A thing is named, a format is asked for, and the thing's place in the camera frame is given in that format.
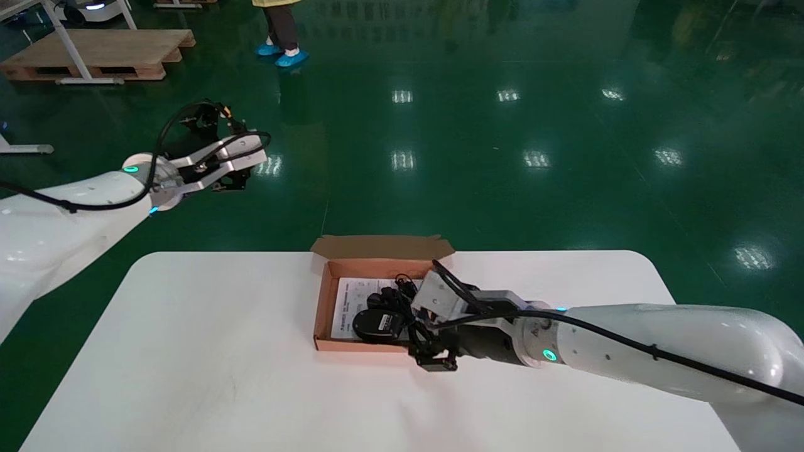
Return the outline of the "right gripper black cloth-covered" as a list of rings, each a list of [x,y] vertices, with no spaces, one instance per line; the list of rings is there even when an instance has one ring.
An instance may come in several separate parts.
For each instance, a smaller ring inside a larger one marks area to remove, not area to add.
[[[367,309],[384,309],[412,315],[416,287],[383,287],[367,298]],[[528,367],[524,356],[523,326],[517,317],[464,317],[440,324],[440,335],[448,340],[410,340],[408,355],[426,372],[456,372],[457,358],[487,358],[494,362]]]

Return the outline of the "left gripper black cloth-covered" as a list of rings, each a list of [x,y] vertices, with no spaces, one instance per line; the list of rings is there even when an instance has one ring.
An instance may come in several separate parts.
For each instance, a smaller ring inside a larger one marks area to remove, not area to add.
[[[179,139],[179,158],[202,149],[219,140],[219,129],[222,125],[229,131],[224,137],[246,132],[243,121],[234,117],[229,106],[217,101],[205,101],[198,107],[198,112],[179,121],[184,135]],[[212,184],[213,192],[244,191],[247,181],[252,176],[252,168],[232,169],[219,166],[213,172],[218,176]]]

